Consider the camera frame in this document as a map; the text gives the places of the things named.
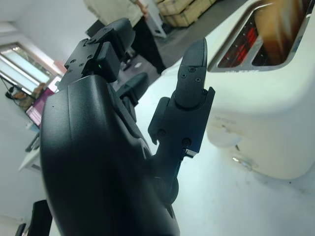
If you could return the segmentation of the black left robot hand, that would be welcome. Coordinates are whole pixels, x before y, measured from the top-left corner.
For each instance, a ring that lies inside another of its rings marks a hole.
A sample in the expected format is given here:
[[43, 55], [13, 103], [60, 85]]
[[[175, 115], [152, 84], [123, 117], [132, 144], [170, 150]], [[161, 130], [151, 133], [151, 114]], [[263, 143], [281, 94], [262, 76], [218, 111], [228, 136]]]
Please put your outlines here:
[[171, 97], [160, 99], [148, 128], [132, 107], [146, 85], [116, 91], [121, 61], [135, 38], [122, 18], [81, 40], [65, 63], [58, 92], [44, 105], [40, 162], [51, 214], [63, 236], [178, 236], [173, 211], [182, 160], [199, 153], [214, 100], [205, 89], [207, 42], [192, 43]]

